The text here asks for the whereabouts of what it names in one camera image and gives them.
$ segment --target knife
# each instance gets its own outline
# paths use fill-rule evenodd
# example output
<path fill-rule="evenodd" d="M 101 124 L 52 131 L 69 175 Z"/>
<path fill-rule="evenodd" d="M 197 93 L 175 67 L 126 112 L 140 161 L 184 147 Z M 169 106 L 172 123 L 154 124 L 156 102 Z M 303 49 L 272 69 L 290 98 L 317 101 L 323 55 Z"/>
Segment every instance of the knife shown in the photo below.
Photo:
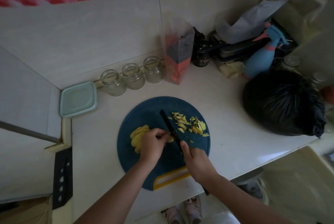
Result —
<path fill-rule="evenodd" d="M 182 151 L 182 148 L 181 148 L 181 144 L 180 144 L 181 140 L 180 140 L 179 136 L 177 135 L 176 131 L 174 130 L 171 122 L 169 121 L 169 119 L 168 119 L 165 111 L 161 109 L 160 110 L 160 115 L 161 115 L 162 119 L 165 121 L 165 124 L 166 124 L 166 126 L 167 126 L 167 128 L 168 128 L 168 130 L 170 132 L 170 135 L 175 139 L 175 142 L 176 142 L 177 146 L 179 147 L 179 149 L 181 151 L 181 154 L 183 154 L 183 151 Z M 210 193 L 205 188 L 203 188 L 203 190 L 204 190 L 204 192 L 205 192 L 205 194 L 207 196 L 210 195 Z"/>

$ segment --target hand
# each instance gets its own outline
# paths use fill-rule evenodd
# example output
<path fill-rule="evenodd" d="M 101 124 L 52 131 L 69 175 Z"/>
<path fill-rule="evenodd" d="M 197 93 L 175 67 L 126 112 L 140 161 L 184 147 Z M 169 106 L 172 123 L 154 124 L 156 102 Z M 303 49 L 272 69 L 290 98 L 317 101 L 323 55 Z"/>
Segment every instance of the hand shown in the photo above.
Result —
<path fill-rule="evenodd" d="M 152 168 L 154 168 L 169 137 L 168 132 L 159 128 L 152 129 L 151 131 L 145 133 L 142 137 L 142 147 L 139 160 L 152 165 Z"/>
<path fill-rule="evenodd" d="M 208 181 L 218 175 L 204 150 L 197 147 L 189 149 L 189 146 L 185 141 L 181 141 L 181 148 L 187 169 L 196 182 L 205 187 L 205 184 Z"/>

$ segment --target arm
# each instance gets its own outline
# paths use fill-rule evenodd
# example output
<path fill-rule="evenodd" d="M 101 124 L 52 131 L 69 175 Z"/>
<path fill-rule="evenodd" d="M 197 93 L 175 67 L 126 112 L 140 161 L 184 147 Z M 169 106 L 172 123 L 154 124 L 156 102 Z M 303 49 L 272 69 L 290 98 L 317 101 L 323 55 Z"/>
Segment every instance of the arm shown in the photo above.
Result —
<path fill-rule="evenodd" d="M 125 221 L 145 179 L 157 164 L 169 134 L 152 129 L 142 137 L 139 161 L 94 203 L 75 224 L 121 224 Z"/>
<path fill-rule="evenodd" d="M 217 173 L 206 153 L 181 142 L 188 171 L 196 182 L 226 205 L 241 224 L 291 224 Z"/>

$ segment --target light green plastic container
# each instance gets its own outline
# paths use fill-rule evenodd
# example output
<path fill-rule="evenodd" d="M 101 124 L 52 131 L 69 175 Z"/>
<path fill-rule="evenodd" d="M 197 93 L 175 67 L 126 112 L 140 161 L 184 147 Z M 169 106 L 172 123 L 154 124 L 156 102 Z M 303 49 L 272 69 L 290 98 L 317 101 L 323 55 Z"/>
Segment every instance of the light green plastic container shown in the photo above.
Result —
<path fill-rule="evenodd" d="M 73 117 L 94 110 L 97 105 L 95 84 L 85 82 L 62 91 L 60 114 L 63 118 Z"/>

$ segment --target person's left hand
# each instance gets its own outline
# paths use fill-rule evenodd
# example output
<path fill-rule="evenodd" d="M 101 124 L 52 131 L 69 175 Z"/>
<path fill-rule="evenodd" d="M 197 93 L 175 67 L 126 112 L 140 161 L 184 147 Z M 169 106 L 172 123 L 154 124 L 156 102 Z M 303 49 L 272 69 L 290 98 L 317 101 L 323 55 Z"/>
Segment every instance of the person's left hand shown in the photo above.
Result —
<path fill-rule="evenodd" d="M 140 161 L 155 167 L 170 135 L 163 129 L 155 128 L 142 137 Z"/>

